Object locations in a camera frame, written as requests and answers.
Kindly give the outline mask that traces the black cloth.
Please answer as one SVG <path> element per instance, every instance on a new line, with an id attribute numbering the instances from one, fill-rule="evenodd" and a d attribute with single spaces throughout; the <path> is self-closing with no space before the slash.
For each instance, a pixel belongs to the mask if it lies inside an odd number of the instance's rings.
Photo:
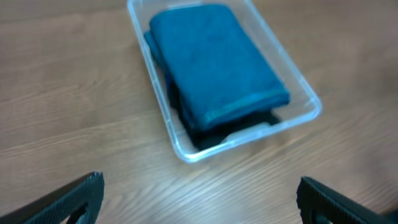
<path id="1" fill-rule="evenodd" d="M 166 78 L 165 82 L 170 106 L 177 111 L 180 122 L 183 124 L 189 139 L 198 151 L 216 146 L 223 142 L 230 134 L 250 128 L 251 126 L 261 123 L 267 123 L 272 126 L 281 122 L 280 118 L 273 112 L 261 111 L 239 118 L 236 121 L 221 124 L 207 131 L 200 131 L 188 119 L 188 111 L 183 109 L 182 98 L 176 84 L 171 78 Z"/>

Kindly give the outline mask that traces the blue terry towel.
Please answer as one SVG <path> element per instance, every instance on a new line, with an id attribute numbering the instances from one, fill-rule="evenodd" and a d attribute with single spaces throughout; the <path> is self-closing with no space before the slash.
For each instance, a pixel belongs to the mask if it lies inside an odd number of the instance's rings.
<path id="1" fill-rule="evenodd" d="M 228 6 L 164 10 L 149 27 L 194 127 L 206 131 L 290 102 L 289 91 Z"/>

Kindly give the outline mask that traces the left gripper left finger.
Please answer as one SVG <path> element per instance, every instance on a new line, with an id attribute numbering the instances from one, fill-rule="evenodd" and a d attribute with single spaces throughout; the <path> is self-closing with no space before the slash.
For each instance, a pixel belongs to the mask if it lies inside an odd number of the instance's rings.
<path id="1" fill-rule="evenodd" d="M 1 223 L 95 223 L 104 198 L 102 172 L 73 182 L 1 217 Z"/>

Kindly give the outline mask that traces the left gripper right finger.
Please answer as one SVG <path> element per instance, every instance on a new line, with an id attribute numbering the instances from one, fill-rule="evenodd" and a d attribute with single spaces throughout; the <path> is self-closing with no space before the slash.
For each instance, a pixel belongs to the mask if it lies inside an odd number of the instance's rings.
<path id="1" fill-rule="evenodd" d="M 297 206 L 304 224 L 397 223 L 397 209 L 380 215 L 307 176 L 300 180 Z"/>

